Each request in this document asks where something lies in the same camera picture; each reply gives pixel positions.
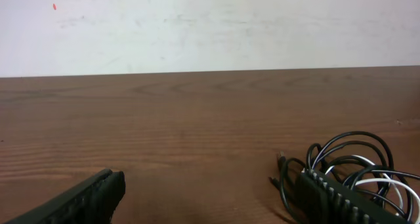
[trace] wooden table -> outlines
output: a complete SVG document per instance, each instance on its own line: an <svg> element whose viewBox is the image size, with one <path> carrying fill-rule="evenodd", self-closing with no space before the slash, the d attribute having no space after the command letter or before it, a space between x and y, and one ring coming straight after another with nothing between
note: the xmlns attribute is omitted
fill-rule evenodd
<svg viewBox="0 0 420 224"><path fill-rule="evenodd" d="M351 130L420 173L420 68L0 79L0 222L112 168L114 223L281 223L276 153Z"/></svg>

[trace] brown wooden surface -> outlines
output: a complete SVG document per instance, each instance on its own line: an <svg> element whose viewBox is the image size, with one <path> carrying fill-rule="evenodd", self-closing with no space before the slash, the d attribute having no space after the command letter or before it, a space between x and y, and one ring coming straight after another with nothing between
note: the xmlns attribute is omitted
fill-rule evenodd
<svg viewBox="0 0 420 224"><path fill-rule="evenodd" d="M0 222L112 168L114 223L282 223L276 153L351 130L420 173L420 68L0 79Z"/></svg>

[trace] black device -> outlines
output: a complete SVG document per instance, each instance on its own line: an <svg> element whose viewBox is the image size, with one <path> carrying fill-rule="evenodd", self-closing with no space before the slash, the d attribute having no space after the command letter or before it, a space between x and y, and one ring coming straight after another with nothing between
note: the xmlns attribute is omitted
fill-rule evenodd
<svg viewBox="0 0 420 224"><path fill-rule="evenodd" d="M104 169L6 224L110 224L124 194L124 173Z"/></svg>
<svg viewBox="0 0 420 224"><path fill-rule="evenodd" d="M353 135L364 135L375 139L385 150L387 160L375 145L365 141L345 141L333 146L334 142ZM329 158L333 152L354 145L373 149L381 164L374 164L359 155ZM312 157L315 148L318 149L318 154ZM295 182L288 174L291 162L299 164L303 169L297 175ZM413 201L417 202L419 207L420 199L412 189L410 190L406 181L406 178L420 180L420 177L395 171L392 153L386 142L377 135L364 131L343 133L332 138L324 146L311 145L306 153L306 163L296 158L286 160L283 153L278 156L277 163L280 179L277 180L273 177L269 177L269 179L279 190L286 210L298 224L418 224L420 222L420 215L417 216L415 222L411 220L414 214ZM334 167L346 164L359 165L361 170L345 174L344 177L340 176ZM372 174L374 178L364 179L364 175L368 173ZM377 191L373 192L357 187L364 183L375 183ZM406 210L402 208L402 198L395 188L395 184L403 186L406 190ZM391 188L395 189L400 197L399 206L387 199ZM290 204L303 211L304 216L298 215ZM395 209L396 214L386 211L385 205Z"/></svg>

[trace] white cable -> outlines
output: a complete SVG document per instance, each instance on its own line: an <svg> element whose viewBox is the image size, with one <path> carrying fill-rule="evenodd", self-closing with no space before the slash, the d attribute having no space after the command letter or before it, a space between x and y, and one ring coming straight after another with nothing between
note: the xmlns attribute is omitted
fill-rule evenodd
<svg viewBox="0 0 420 224"><path fill-rule="evenodd" d="M355 156L355 157L358 157L358 158L360 158L360 159L362 159L362 160L364 160L364 161L366 161L367 163L369 163L369 164L371 164L371 165L376 165L375 163L373 163L371 160L369 160L369 159L367 159L367 158L365 158L365 157L362 157L362 156L359 156L359 155L353 155L353 156ZM328 169L327 169L327 171L325 172L325 174L327 175L332 169L334 168L334 166L330 166ZM385 174L385 173L383 173L382 174L385 178L387 178L387 179L391 179L387 174ZM392 185L392 187L395 189L395 192L396 192L396 194L397 194L397 196L398 196L398 201L399 201L399 203L400 203L400 208L401 209L403 209L403 207L404 207L404 201L402 200L402 196L401 196L401 193L400 193L400 191L398 190L398 187L395 185L395 184L393 184L393 183L391 183L391 185Z"/></svg>
<svg viewBox="0 0 420 224"><path fill-rule="evenodd" d="M406 185L402 182L395 181L395 180L392 180L392 179L385 179L385 178L373 178L373 179L366 179L366 180L358 181L358 182L356 182L356 185L361 185L361 184L364 184L364 183L372 183L372 182L388 182L388 183L393 183L393 184L396 184L396 185L401 185L402 187L406 188L406 190L408 190L414 196L414 198L417 201L417 208L418 208L418 210L420 210L420 198L419 198L419 196L415 193L415 191L412 188L410 188L408 185ZM417 219L415 220L415 224L420 224L420 212L417 214Z"/></svg>

